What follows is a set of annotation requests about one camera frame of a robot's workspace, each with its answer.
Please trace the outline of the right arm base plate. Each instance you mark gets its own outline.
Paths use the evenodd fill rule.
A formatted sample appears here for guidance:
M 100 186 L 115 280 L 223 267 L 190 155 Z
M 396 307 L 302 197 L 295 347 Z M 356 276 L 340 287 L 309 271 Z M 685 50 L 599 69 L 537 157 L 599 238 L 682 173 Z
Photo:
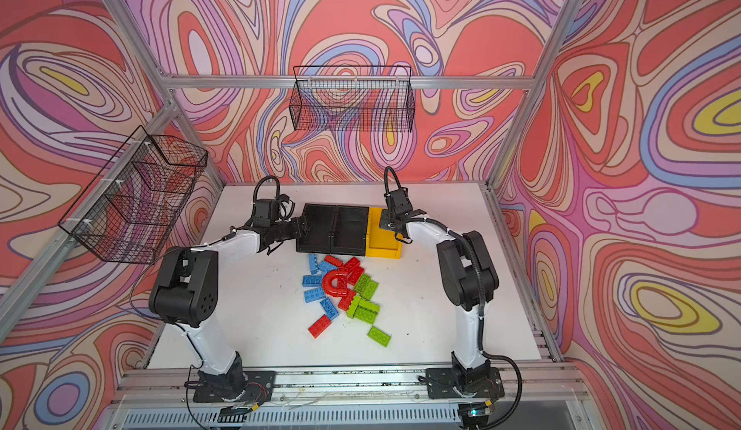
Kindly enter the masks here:
M 418 381 L 431 399 L 487 398 L 497 401 L 506 394 L 498 368 L 463 372 L 452 367 L 428 368 Z

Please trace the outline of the green lego brick front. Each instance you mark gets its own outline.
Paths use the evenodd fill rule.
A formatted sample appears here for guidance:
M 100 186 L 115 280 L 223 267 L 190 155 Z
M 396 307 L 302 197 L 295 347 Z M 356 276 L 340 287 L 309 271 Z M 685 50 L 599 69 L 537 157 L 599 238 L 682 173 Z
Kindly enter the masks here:
M 368 331 L 368 337 L 382 347 L 387 347 L 392 339 L 391 335 L 378 329 L 376 326 L 370 328 L 370 331 Z

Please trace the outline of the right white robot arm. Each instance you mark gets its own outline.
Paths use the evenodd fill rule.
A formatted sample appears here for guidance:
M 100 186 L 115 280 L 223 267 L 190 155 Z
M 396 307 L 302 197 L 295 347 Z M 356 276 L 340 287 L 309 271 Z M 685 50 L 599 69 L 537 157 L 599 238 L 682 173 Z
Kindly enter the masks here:
M 489 377 L 491 357 L 484 348 L 484 314 L 499 287 L 486 243 L 478 231 L 458 233 L 415 209 L 405 187 L 386 191 L 384 200 L 384 229 L 393 231 L 399 242 L 425 242 L 436 250 L 443 290 L 457 308 L 453 386 L 460 393 L 474 393 Z

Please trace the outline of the green lego brick pair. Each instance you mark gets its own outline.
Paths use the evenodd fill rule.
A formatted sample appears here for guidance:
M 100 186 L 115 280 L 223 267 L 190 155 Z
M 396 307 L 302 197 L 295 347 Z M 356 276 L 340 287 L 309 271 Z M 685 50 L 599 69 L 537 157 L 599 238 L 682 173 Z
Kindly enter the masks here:
M 368 301 L 372 300 L 377 289 L 378 282 L 367 274 L 363 274 L 357 281 L 356 285 L 354 285 L 354 291 Z

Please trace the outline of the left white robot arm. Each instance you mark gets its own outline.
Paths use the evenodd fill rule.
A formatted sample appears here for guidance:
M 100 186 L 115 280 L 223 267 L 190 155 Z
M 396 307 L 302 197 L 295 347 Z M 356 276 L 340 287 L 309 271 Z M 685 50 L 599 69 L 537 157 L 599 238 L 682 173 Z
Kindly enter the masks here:
M 226 401 L 245 395 L 247 379 L 242 360 L 229 345 L 215 315 L 219 269 L 248 256 L 272 252 L 271 245 L 308 232 L 295 204 L 285 194 L 256 198 L 251 217 L 220 239 L 195 247 L 174 247 L 162 259 L 149 299 L 149 311 L 184 334 L 200 360 L 197 389 Z

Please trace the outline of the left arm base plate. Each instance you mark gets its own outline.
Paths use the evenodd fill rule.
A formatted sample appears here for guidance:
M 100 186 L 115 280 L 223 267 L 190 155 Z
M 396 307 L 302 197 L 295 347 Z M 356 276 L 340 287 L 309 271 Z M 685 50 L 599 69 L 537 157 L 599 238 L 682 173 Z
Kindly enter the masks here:
M 276 372 L 272 370 L 246 370 L 242 377 L 228 374 L 212 375 L 199 372 L 197 384 L 192 388 L 196 403 L 239 403 L 270 401 L 275 385 Z

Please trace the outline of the green lego brick narrow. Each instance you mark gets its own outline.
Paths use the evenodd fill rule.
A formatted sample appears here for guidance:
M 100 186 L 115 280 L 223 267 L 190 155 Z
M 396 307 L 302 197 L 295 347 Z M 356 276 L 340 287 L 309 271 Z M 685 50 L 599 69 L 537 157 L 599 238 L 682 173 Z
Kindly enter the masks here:
M 349 318 L 354 318 L 355 317 L 355 313 L 357 312 L 357 308 L 359 307 L 360 301 L 361 301 L 361 297 L 359 295 L 356 295 L 352 299 L 352 301 L 351 301 L 351 303 L 349 305 L 349 308 L 347 309 L 347 316 Z

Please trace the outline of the green lego brick large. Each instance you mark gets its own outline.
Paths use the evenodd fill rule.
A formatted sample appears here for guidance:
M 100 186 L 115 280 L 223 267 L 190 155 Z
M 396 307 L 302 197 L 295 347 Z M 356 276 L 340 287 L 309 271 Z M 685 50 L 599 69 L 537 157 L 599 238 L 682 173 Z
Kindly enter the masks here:
M 374 325 L 379 312 L 380 306 L 372 302 L 361 300 L 359 303 L 359 307 L 357 308 L 357 312 L 355 313 L 354 319 L 363 321 L 370 325 Z

